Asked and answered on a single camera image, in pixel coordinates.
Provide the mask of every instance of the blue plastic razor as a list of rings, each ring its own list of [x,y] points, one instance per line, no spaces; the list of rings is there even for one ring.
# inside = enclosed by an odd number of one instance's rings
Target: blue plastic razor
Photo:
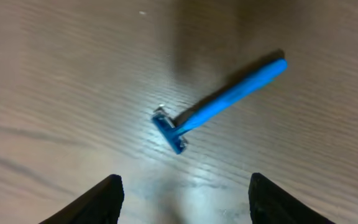
[[[210,101],[177,127],[175,127],[172,119],[161,106],[154,111],[152,121],[164,135],[173,150],[177,154],[181,154],[188,145],[186,139],[183,137],[186,132],[201,126],[222,110],[241,100],[248,94],[251,94],[253,91],[272,82],[273,79],[284,72],[286,68],[287,61],[282,58],[265,65],[256,72],[248,75],[247,78],[234,85],[228,91],[225,91],[222,95],[219,95],[215,100]]]

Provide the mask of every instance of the razor head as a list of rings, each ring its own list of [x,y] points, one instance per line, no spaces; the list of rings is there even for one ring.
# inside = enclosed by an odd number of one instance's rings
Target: razor head
[[[186,139],[176,132],[177,129],[173,125],[171,118],[161,106],[154,111],[152,121],[176,154],[181,154],[186,149]]]

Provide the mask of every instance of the brown wooden tabletop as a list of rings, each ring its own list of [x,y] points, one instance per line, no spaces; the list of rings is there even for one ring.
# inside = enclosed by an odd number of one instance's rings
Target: brown wooden tabletop
[[[186,135],[150,122],[283,49],[288,70]],[[109,174],[119,223],[250,223],[260,172],[358,223],[358,1],[0,0],[0,223],[38,223]]]

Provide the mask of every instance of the wood grain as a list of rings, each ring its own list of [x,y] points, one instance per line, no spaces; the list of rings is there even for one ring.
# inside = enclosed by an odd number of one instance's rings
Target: wood grain
[[[288,70],[174,155],[152,111],[277,48]],[[253,172],[358,223],[358,1],[0,0],[0,223],[38,223],[109,174],[120,223],[250,223]]]

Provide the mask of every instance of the black object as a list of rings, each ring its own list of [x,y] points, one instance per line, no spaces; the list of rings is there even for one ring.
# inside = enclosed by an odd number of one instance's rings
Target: black object
[[[332,224],[259,173],[249,185],[253,224]],[[41,224],[113,224],[118,222],[124,190],[121,177],[110,175]]]
[[[260,173],[252,174],[248,195],[253,224],[333,223]]]
[[[117,223],[123,202],[121,177],[110,175],[41,224]]]

